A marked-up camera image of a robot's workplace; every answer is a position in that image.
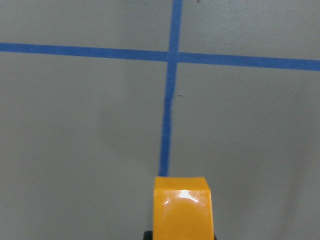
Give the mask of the orange trapezoid block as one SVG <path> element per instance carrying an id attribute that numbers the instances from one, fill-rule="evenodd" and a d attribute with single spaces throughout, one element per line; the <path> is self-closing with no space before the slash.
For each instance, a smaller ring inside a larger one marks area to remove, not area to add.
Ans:
<path id="1" fill-rule="evenodd" d="M 212 194 L 204 177 L 155 178 L 152 238 L 215 239 Z"/>

